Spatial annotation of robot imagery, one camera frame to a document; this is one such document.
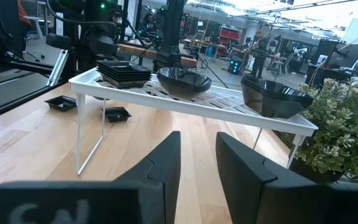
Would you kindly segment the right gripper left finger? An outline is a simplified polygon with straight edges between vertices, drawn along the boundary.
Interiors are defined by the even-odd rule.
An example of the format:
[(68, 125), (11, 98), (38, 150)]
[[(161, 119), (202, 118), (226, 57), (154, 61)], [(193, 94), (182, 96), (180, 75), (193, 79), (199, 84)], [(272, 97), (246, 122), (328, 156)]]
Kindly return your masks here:
[(111, 181), (0, 184), (0, 223), (174, 223), (180, 132)]

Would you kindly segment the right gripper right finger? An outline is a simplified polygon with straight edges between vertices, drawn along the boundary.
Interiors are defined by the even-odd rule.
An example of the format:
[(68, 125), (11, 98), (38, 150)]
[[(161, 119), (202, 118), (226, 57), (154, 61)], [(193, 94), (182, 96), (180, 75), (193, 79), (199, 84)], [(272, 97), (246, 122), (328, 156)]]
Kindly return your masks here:
[(233, 223), (358, 223), (358, 184), (317, 184), (224, 132), (219, 177)]

